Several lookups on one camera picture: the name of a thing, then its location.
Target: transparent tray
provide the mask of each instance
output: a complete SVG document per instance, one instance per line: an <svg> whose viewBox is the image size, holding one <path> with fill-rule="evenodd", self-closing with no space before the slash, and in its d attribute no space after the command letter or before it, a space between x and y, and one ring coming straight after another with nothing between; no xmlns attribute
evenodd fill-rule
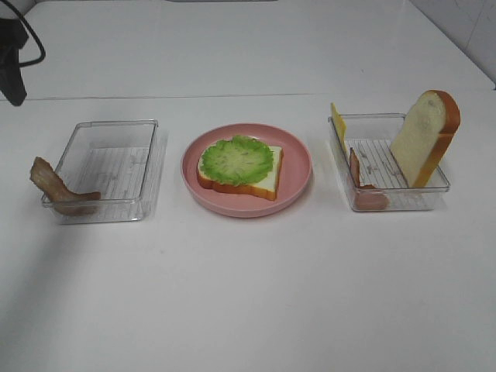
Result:
<svg viewBox="0 0 496 372"><path fill-rule="evenodd" d="M343 151L332 118L331 149L336 159L346 196L356 212L425 211L434 209L441 196L450 189L440 167L424 188L409 188L394 160L389 145L399 132L405 114L342 114L346 122ZM350 170L350 147L360 162L361 184L375 188L363 189L355 184Z"/></svg>
<svg viewBox="0 0 496 372"><path fill-rule="evenodd" d="M157 203L167 134L156 120L77 124L55 172L76 193L100 191L97 201L51 202L42 206L61 224L138 221ZM81 208L81 215L57 210Z"/></svg>

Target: table surface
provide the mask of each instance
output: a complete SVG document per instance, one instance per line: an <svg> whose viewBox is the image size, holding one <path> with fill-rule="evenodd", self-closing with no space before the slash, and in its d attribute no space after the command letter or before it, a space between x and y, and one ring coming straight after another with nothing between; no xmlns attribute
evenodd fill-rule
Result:
<svg viewBox="0 0 496 372"><path fill-rule="evenodd" d="M452 91L463 123L431 212L355 213L329 149L329 103L405 112L417 94L0 102L0 370L493 371L494 93ZM77 122L158 119L168 132L155 214L59 226L28 180ZM181 179L217 126L289 130L313 178L261 219L202 208Z"/></svg>
<svg viewBox="0 0 496 372"><path fill-rule="evenodd" d="M492 89L405 0L41 2L29 99ZM21 60L38 55L31 38Z"/></svg>

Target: bread slice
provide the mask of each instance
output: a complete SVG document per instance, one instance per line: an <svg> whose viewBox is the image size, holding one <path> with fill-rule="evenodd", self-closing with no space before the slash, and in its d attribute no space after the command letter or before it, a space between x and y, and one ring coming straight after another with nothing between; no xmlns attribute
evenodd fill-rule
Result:
<svg viewBox="0 0 496 372"><path fill-rule="evenodd" d="M445 91L418 98L390 146L409 187L427 185L459 125L460 110Z"/></svg>
<svg viewBox="0 0 496 372"><path fill-rule="evenodd" d="M205 173L202 172L202 153L197 167L198 183L203 188L211 188L212 190L215 190L217 192L224 192L226 194L253 195L259 198L265 198L267 200L274 201L277 198L277 187L279 185L279 173L281 172L283 150L282 147L279 146L269 146L269 148L274 154L274 163L272 170L262 181L259 181L255 184L241 184L239 186L233 186L231 184L220 184L217 181L213 181Z"/></svg>

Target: plate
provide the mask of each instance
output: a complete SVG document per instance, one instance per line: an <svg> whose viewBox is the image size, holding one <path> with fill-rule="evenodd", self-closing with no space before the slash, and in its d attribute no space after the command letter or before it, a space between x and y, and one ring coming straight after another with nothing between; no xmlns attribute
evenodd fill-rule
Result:
<svg viewBox="0 0 496 372"><path fill-rule="evenodd" d="M203 151L218 140L230 140L236 134L252 136L267 145L283 148L275 201L252 195L223 194L205 189L198 183L197 166ZM306 146L283 129L265 124L239 123L213 129L193 141L181 160L181 173L186 187L200 205L221 215L253 218L279 212L293 203L305 190L312 175L312 159Z"/></svg>

